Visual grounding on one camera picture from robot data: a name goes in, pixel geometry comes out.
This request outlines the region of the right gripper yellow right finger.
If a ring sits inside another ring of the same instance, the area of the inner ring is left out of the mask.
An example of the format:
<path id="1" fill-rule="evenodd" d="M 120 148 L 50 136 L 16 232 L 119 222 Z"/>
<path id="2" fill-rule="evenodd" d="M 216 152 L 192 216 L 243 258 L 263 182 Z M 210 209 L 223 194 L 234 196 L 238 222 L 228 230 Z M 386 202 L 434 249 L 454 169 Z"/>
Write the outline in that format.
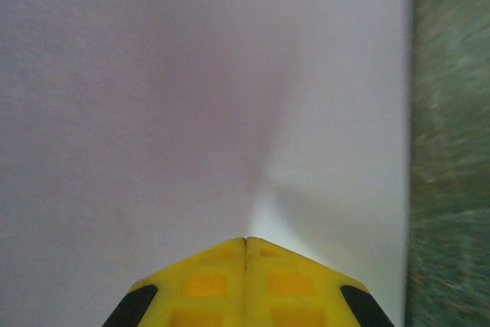
<path id="1" fill-rule="evenodd" d="M 392 326 L 366 286 L 258 237 L 247 238 L 248 326 Z"/>

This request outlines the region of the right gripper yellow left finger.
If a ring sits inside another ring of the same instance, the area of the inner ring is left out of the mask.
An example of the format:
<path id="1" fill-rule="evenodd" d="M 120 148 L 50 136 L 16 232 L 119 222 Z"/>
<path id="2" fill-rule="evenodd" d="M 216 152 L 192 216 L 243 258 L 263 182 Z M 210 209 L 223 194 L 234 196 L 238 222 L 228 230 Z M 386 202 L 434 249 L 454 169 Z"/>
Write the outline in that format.
<path id="1" fill-rule="evenodd" d="M 246 240 L 196 253 L 131 286 L 105 326 L 244 326 Z"/>

